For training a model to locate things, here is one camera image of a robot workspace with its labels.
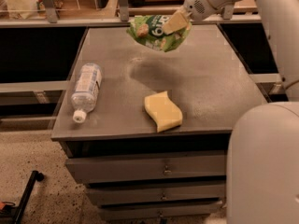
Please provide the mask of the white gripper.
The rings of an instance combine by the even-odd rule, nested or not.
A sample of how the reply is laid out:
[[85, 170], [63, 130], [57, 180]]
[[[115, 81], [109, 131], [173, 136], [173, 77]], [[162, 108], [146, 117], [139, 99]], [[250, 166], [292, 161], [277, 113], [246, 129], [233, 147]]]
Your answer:
[[187, 11], [177, 10], [163, 25], [163, 31], [166, 35], [186, 28], [190, 22], [190, 17], [194, 21], [203, 21], [218, 11], [215, 0], [185, 0], [184, 7]]

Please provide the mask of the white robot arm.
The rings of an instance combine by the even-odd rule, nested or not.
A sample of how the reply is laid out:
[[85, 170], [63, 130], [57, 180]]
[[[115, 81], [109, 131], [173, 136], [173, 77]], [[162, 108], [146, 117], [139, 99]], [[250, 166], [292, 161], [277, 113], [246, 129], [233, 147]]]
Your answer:
[[[185, 0], [203, 21], [240, 0]], [[299, 224], [299, 1], [255, 0], [286, 102], [259, 105], [235, 124], [227, 152], [227, 224]]]

